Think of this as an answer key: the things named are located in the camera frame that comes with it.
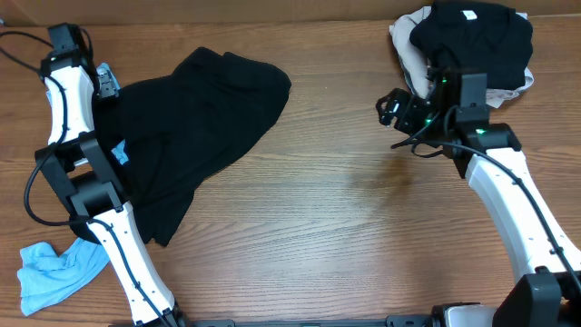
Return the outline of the black t-shirt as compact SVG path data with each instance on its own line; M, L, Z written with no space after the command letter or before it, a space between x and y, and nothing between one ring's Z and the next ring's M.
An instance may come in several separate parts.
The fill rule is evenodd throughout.
M199 47L166 76L94 106L96 136L145 243L167 245L208 177L276 124L291 80L273 64Z

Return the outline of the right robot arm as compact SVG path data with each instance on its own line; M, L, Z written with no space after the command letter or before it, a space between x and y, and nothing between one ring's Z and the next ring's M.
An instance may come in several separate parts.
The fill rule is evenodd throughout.
M431 314L389 318L389 326L577 326L580 251L538 191L527 159L508 124L492 124L487 76L458 69L431 70L422 100L400 88L376 102L379 122L407 135L396 144L433 148L452 160L486 206L511 261L515 285L497 307L457 302Z

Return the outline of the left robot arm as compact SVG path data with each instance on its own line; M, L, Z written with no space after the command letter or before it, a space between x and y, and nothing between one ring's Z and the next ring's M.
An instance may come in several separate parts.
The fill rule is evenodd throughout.
M140 236L133 206L94 131L93 106L118 96L108 73L96 70L88 34L62 23L48 29L52 52L40 76L52 110L48 145L35 154L41 173L70 218L102 245L130 304L133 325L189 325L172 292L156 272Z

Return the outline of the folded beige garment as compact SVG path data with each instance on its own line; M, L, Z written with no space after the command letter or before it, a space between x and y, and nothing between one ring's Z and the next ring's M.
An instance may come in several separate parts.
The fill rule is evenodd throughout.
M409 41L409 36L413 28L425 20L430 12L430 6L423 6L414 13L401 16L389 27L391 41L397 51L406 84L415 96L422 99L428 97L431 87L428 79L430 61ZM515 90L487 89L487 105L499 108L505 101L515 99L524 93L535 82L528 68L525 69L524 75L525 84Z

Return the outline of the folded black shirt on pile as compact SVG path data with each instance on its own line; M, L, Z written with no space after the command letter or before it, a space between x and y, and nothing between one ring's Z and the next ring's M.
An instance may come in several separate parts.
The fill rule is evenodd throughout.
M532 35L532 24L514 8L436 1L409 41L435 68L475 69L487 74L487 88L516 90L526 84Z

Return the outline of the light blue cloth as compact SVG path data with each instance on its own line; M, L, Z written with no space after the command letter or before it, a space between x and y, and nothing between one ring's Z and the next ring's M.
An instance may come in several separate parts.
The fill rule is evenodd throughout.
M50 73L64 89L89 90L90 78L80 67L65 67ZM47 80L47 97L61 104L62 97L54 82ZM63 109L53 118L48 144L56 143L62 133ZM77 238L64 253L58 255L51 244L40 242L20 250L23 267L17 271L21 284L21 311L29 316L45 307L58 304L91 282L110 262L101 244Z

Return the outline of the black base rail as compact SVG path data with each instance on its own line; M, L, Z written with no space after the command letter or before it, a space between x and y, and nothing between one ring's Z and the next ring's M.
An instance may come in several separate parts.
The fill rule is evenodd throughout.
M234 320L190 321L185 315L168 317L167 326L179 327L426 327L432 326L432 318L426 314L390 315L379 320L312 320L312 321L271 321L236 322Z

